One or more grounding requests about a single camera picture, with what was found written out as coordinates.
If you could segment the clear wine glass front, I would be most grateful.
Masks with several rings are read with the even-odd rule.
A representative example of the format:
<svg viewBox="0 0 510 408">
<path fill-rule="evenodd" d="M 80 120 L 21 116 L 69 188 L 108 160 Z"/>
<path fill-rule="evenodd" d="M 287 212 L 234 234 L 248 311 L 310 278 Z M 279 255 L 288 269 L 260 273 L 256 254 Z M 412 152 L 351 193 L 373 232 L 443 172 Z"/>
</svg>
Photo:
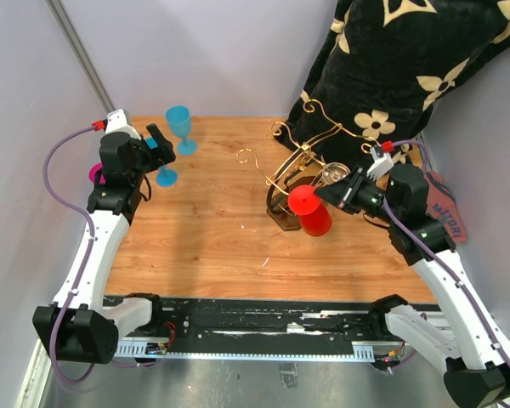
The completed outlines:
<svg viewBox="0 0 510 408">
<path fill-rule="evenodd" d="M 326 164 L 320 172 L 320 185 L 327 186 L 345 179 L 350 174 L 349 168 L 340 162 Z"/>
</svg>

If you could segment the blue wine glass front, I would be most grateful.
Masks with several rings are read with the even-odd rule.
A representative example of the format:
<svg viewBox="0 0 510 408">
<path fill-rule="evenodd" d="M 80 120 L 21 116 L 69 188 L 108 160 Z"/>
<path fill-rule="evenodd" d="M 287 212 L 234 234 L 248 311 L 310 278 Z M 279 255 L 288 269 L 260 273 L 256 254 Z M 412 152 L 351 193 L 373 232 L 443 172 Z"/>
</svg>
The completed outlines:
<svg viewBox="0 0 510 408">
<path fill-rule="evenodd" d="M 150 149 L 154 150 L 157 148 L 156 141 L 149 137 L 145 140 Z M 178 181 L 178 174 L 169 168 L 167 165 L 163 165 L 158 169 L 156 175 L 156 182 L 161 187 L 171 187 Z"/>
</svg>

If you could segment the blue wine glass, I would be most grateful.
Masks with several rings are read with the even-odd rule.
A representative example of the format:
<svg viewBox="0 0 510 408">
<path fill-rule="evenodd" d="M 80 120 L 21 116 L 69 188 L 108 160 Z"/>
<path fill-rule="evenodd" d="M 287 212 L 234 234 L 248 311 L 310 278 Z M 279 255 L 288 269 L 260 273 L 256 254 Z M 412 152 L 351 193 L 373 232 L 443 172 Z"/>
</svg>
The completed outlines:
<svg viewBox="0 0 510 408">
<path fill-rule="evenodd" d="M 156 141 L 149 137 L 145 140 L 150 149 L 154 150 L 157 148 Z M 156 182 L 161 187 L 171 187 L 178 181 L 178 174 L 169 168 L 167 165 L 163 165 L 158 169 L 156 175 Z"/>
<path fill-rule="evenodd" d="M 165 118 L 171 133 L 180 139 L 178 152 L 183 156 L 193 155 L 197 144 L 190 139 L 192 120 L 189 109 L 182 105 L 175 105 L 167 110 Z"/>
</svg>

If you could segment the red plastic wine glass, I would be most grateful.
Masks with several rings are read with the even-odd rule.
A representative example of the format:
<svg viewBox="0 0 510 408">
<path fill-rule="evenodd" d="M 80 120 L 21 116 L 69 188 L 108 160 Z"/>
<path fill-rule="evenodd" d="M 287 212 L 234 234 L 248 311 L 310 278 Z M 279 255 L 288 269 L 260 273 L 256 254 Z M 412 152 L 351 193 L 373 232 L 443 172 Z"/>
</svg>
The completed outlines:
<svg viewBox="0 0 510 408">
<path fill-rule="evenodd" d="M 299 223 L 307 235 L 320 237 L 331 229 L 332 217 L 315 194 L 313 186 L 302 184 L 295 187 L 288 196 L 287 204 L 298 217 Z"/>
</svg>

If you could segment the gold wire wine glass rack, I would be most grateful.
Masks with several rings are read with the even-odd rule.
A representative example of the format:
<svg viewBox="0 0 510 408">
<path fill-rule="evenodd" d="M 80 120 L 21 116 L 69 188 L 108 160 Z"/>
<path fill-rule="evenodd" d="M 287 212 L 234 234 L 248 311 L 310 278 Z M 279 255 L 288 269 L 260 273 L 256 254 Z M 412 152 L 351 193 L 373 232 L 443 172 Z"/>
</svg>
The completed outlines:
<svg viewBox="0 0 510 408">
<path fill-rule="evenodd" d="M 331 119 L 326 114 L 323 104 L 317 99 L 307 99 L 303 102 L 303 111 L 309 115 L 321 114 L 331 124 L 331 127 L 300 143 L 292 137 L 292 130 L 285 122 L 275 122 L 272 126 L 274 136 L 281 136 L 285 133 L 295 147 L 291 155 L 279 165 L 272 175 L 263 176 L 268 187 L 265 200 L 266 213 L 284 231 L 297 231 L 302 228 L 298 216 L 287 204 L 287 198 L 293 189 L 302 184 L 314 187 L 324 184 L 323 170 L 326 163 L 317 156 L 315 151 L 317 146 L 339 133 L 346 133 L 352 138 L 362 139 L 363 143 L 360 149 L 367 155 L 373 146 L 379 144 L 375 137 L 355 134 L 343 124 Z"/>
</svg>

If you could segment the magenta plastic wine glass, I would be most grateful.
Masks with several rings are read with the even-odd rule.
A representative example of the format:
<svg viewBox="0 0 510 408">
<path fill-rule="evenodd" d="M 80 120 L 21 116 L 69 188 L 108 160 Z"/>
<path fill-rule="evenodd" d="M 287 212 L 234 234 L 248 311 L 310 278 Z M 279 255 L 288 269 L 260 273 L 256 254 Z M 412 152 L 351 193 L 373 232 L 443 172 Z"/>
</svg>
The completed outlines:
<svg viewBox="0 0 510 408">
<path fill-rule="evenodd" d="M 92 166 L 89 171 L 88 177 L 89 180 L 93 183 L 93 185 L 98 186 L 105 185 L 103 165 L 101 163 L 98 163 Z"/>
</svg>

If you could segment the maroon t-shirt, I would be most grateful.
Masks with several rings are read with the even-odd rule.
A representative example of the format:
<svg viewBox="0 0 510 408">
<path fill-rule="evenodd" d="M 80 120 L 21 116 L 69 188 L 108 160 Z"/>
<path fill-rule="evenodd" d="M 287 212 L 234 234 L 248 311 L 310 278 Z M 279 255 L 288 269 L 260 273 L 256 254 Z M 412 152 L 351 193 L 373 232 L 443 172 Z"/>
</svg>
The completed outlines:
<svg viewBox="0 0 510 408">
<path fill-rule="evenodd" d="M 427 214 L 438 220 L 455 243 L 468 240 L 467 231 L 456 207 L 456 199 L 436 172 L 424 173 L 428 182 Z"/>
</svg>

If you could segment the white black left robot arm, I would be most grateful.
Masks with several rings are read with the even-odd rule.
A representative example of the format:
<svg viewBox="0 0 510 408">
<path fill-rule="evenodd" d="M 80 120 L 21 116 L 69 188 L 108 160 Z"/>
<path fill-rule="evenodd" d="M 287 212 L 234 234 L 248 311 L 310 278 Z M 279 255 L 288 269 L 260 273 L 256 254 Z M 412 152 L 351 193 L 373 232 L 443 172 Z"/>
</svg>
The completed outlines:
<svg viewBox="0 0 510 408">
<path fill-rule="evenodd" d="M 103 308 L 105 285 L 116 252 L 143 201 L 152 197 L 149 173 L 175 161 L 173 145 L 155 123 L 144 139 L 110 121 L 93 124 L 105 130 L 100 140 L 101 169 L 85 208 L 68 207 L 86 226 L 71 270 L 51 304 L 36 308 L 32 323 L 54 363 L 108 364 L 118 343 L 132 332 L 159 334 L 165 326 L 156 294 L 131 293 L 117 306 Z"/>
</svg>

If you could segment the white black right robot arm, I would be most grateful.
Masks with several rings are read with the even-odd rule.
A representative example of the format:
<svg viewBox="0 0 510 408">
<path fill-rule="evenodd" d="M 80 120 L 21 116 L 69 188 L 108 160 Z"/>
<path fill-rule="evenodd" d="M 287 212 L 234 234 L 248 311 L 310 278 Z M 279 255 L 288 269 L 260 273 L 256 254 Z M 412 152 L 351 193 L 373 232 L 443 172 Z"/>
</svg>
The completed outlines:
<svg viewBox="0 0 510 408">
<path fill-rule="evenodd" d="M 393 247 L 422 278 L 439 305 L 450 334 L 425 320 L 399 295 L 371 305 L 370 334 L 398 337 L 442 375 L 459 407 L 486 407 L 510 399 L 510 340 L 483 305 L 444 225 L 428 214 L 429 183 L 411 164 L 391 168 L 385 189 L 358 167 L 315 194 L 349 214 L 388 223 Z"/>
</svg>

